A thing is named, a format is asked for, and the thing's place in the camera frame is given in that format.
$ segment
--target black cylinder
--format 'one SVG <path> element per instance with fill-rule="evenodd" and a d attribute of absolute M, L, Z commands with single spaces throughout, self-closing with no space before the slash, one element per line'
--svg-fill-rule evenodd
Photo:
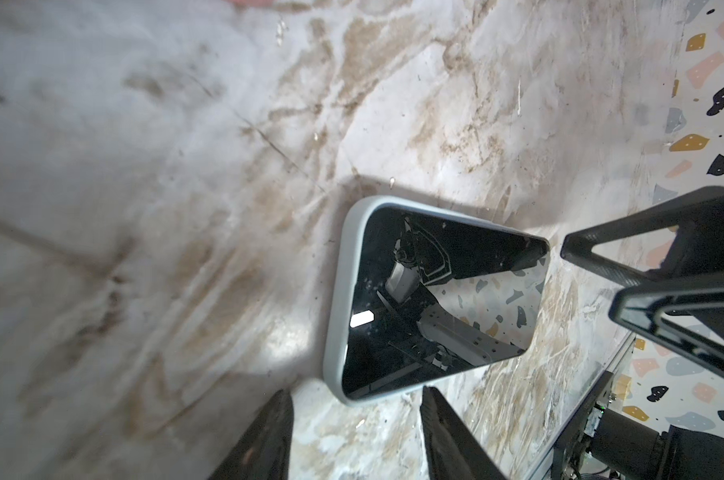
<path fill-rule="evenodd" d="M 608 409 L 599 421 L 591 451 L 594 458 L 629 480 L 653 480 L 662 447 L 658 432 Z"/>

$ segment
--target marble surface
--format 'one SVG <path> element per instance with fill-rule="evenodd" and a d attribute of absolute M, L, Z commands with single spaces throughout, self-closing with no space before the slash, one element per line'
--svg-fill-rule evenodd
<path fill-rule="evenodd" d="M 0 2 L 0 478 L 205 478 L 283 387 L 291 478 L 424 478 L 419 394 L 319 379 L 376 192 L 551 242 L 530 351 L 436 384 L 524 478 L 626 334 L 559 246 L 651 204 L 684 6 Z"/>

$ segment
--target phone screen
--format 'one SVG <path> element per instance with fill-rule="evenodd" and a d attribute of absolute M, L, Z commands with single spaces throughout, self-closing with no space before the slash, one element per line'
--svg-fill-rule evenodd
<path fill-rule="evenodd" d="M 377 396 L 521 355 L 548 268 L 539 237 L 378 208 L 365 226 L 343 392 Z"/>

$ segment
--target marble countertop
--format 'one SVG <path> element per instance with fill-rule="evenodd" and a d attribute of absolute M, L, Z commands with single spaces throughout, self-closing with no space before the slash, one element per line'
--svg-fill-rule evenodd
<path fill-rule="evenodd" d="M 291 478 L 424 478 L 419 393 L 320 379 L 340 227 L 380 192 L 551 242 L 530 351 L 436 383 L 524 478 L 625 338 L 559 246 L 651 204 L 683 14 L 0 2 L 0 477 L 205 478 L 289 387 Z"/>

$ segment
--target smartphone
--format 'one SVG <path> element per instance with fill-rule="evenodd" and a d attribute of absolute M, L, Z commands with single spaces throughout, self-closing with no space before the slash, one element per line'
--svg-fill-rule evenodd
<path fill-rule="evenodd" d="M 398 197 L 349 211 L 324 379 L 349 406 L 530 346 L 549 268 L 538 236 Z"/>

